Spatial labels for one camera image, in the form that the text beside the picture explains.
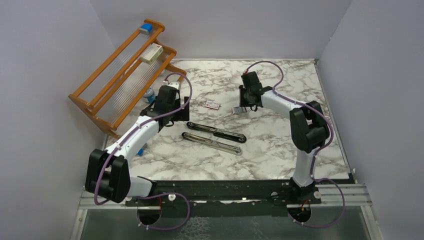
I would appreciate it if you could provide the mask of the silver staple strip tray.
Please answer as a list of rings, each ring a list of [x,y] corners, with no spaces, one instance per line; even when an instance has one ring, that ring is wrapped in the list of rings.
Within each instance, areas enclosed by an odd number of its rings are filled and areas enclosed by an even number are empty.
[[[233,115],[239,115],[247,112],[247,109],[242,106],[233,107],[231,109]]]

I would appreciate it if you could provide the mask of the red white staple box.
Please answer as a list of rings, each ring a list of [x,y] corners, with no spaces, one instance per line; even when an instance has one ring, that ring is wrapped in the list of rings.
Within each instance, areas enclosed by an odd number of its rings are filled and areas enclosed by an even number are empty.
[[[207,100],[204,105],[208,109],[219,110],[220,104],[214,101]]]

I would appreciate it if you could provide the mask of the black stapler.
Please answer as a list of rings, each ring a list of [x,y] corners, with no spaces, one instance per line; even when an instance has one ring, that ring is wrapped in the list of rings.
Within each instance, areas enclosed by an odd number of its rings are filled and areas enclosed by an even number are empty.
[[[205,133],[211,133],[215,137],[230,140],[230,141],[233,141],[233,142],[236,142],[236,143],[245,143],[247,141],[247,137],[244,134],[241,134],[241,133],[230,132],[230,131],[227,131],[227,130],[224,130],[224,129],[220,129],[220,128],[216,128],[216,127],[212,127],[212,126],[207,126],[207,125],[202,125],[202,124],[194,123],[194,122],[191,122],[191,121],[188,121],[186,123],[186,126],[191,130],[201,131],[201,132],[205,132]]]

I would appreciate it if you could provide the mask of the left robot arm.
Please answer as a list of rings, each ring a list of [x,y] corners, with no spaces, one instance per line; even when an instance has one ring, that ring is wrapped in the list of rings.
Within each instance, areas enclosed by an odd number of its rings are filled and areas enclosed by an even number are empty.
[[[90,153],[85,190],[115,203],[132,197],[138,197],[147,206],[155,203],[156,183],[141,176],[131,177],[129,163],[164,127],[189,121],[189,101],[187,96],[181,99],[178,82],[162,85],[155,101],[141,111],[130,130],[106,149]]]

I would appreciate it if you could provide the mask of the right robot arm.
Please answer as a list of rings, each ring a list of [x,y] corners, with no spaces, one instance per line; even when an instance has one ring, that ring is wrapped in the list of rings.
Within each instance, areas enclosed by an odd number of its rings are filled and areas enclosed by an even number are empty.
[[[297,148],[296,165],[290,178],[289,199],[300,204],[315,187],[315,165],[319,150],[331,136],[321,105],[317,101],[301,102],[278,94],[271,86],[262,86],[257,73],[241,76],[239,103],[242,107],[272,110],[288,118],[291,139]]]

